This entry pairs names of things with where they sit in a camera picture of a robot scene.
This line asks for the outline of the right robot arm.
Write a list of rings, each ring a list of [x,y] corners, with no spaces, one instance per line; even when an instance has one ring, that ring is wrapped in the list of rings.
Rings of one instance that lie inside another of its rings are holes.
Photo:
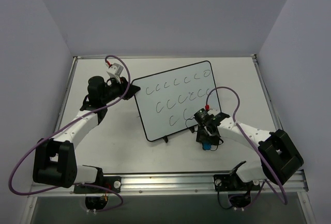
[[[200,109],[194,114],[198,123],[198,138],[202,141],[230,139],[258,155],[245,160],[230,175],[230,184],[242,189],[251,181],[269,180],[284,185],[303,166],[304,160],[289,135],[281,129],[275,132],[257,129],[236,121],[232,116],[216,110]]]

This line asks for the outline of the white whiteboard black frame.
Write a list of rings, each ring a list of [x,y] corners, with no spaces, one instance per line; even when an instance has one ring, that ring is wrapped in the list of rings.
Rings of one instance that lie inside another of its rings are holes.
[[[134,98],[147,141],[154,142],[197,123],[205,105],[220,110],[212,65],[202,61],[133,80]]]

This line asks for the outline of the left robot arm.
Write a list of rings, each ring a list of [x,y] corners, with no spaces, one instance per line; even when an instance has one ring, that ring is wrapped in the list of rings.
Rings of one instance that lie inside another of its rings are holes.
[[[85,136],[103,121],[109,102],[119,98],[128,100],[138,91],[140,87],[128,83],[124,77],[108,80],[101,76],[91,77],[88,94],[74,123],[39,142],[35,150],[33,181],[64,188],[85,183],[91,192],[100,192],[104,188],[102,168],[79,165],[75,150]]]

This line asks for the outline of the blue bone-shaped eraser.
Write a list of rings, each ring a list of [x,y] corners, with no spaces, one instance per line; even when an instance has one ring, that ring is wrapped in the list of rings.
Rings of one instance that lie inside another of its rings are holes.
[[[202,143],[202,149],[204,151],[210,151],[212,148],[212,145],[210,143]]]

